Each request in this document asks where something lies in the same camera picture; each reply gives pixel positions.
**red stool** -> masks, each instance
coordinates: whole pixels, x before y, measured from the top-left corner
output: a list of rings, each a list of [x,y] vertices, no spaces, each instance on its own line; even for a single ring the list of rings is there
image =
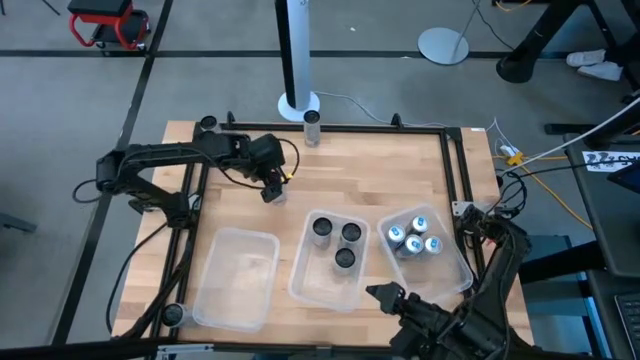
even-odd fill
[[[119,43],[127,50],[144,50],[146,34],[151,32],[149,16],[142,10],[134,10],[131,0],[71,0],[67,7],[71,12],[69,28],[82,46]],[[85,41],[75,28],[76,20],[98,24],[91,39]]]

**wooden tabletop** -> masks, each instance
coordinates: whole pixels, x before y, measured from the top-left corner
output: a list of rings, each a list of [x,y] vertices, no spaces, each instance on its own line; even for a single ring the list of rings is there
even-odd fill
[[[170,121],[163,142],[191,141],[194,123]],[[487,136],[482,129],[462,131],[469,176],[476,201],[497,200],[498,188]],[[262,132],[249,132],[252,138]],[[398,318],[383,314],[379,303],[365,293],[366,285],[393,281],[393,271],[381,248],[376,231],[378,221],[399,210],[429,203],[440,211],[445,226],[452,229],[438,136],[408,134],[323,133],[318,148],[304,145],[299,132],[275,133],[293,141],[300,149],[300,168],[287,187],[284,206],[264,204],[257,190],[234,185],[217,169],[209,180],[200,217],[193,255],[186,305],[192,306],[201,271],[218,228],[236,227],[274,234],[280,240],[280,261],[271,298],[267,323],[258,333],[248,334],[209,327],[182,328],[180,339],[203,342],[247,342],[269,344],[334,344],[387,346],[399,330]],[[295,153],[283,144],[291,171]],[[450,143],[458,196],[462,196],[456,152]],[[153,182],[173,192],[179,191],[184,166],[157,168]],[[238,180],[241,176],[232,175]],[[323,209],[366,220],[371,226],[360,307],[351,313],[301,303],[287,290],[305,216]],[[137,241],[142,240],[165,218],[161,212],[145,214]],[[171,231],[163,230],[132,259],[114,324],[114,335],[129,329],[156,295]],[[491,248],[485,248],[488,260]],[[440,302],[453,309],[462,296]],[[510,324],[527,342],[533,343],[522,287],[516,279],[507,300]]]

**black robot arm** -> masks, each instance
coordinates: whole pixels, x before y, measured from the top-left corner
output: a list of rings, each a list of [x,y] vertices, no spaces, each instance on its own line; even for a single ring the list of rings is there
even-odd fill
[[[272,134],[253,141],[243,134],[221,134],[199,131],[190,143],[130,145],[126,150],[113,150],[97,161],[96,186],[112,195],[133,196],[129,204],[136,211],[160,208],[168,226],[184,229],[191,224],[187,194],[169,193],[140,177],[146,168],[199,163],[220,168],[226,176],[233,169],[253,182],[262,181],[262,199],[269,203],[282,194],[286,177],[281,169],[284,155],[278,139]]]
[[[380,309],[399,315],[400,331],[389,342],[406,359],[592,359],[584,355],[545,352],[520,339],[507,322],[505,301],[531,245],[527,234],[499,215],[488,216],[470,205],[456,227],[493,239],[496,249],[480,279],[478,291],[453,312],[427,303],[395,282],[367,286]]]

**desk leg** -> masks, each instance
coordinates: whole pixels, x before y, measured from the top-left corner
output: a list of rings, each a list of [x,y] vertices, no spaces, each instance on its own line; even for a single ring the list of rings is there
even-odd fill
[[[520,45],[498,62],[498,75],[511,83],[529,81],[542,50],[583,3],[583,0],[552,1]]]
[[[602,250],[597,241],[573,247],[557,254],[527,261],[520,266],[520,282],[532,283],[579,271],[604,268]]]

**plastic container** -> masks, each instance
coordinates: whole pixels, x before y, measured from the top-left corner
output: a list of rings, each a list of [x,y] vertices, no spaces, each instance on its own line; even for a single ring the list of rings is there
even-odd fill
[[[389,246],[386,234],[394,225],[404,227],[411,220],[423,215],[427,217],[429,228],[422,239],[438,237],[442,249],[438,254],[421,252],[417,256],[399,258]],[[468,289],[473,283],[471,270],[467,266],[455,241],[445,229],[437,211],[423,204],[388,216],[378,222],[381,246],[389,257],[397,278],[407,292],[415,292],[426,301],[434,302],[446,296]]]
[[[313,222],[327,218],[332,223],[329,246],[323,249],[314,243]],[[348,269],[336,266],[336,253],[342,244],[342,228],[354,223],[361,229],[360,239],[349,249],[355,255],[354,264]],[[366,221],[338,215],[323,210],[313,210],[307,215],[289,278],[289,294],[300,301],[341,312],[350,312],[360,303],[362,276],[367,260],[369,224]]]
[[[193,305],[204,326],[257,332],[269,307],[280,254],[277,237],[233,228],[216,231]]]

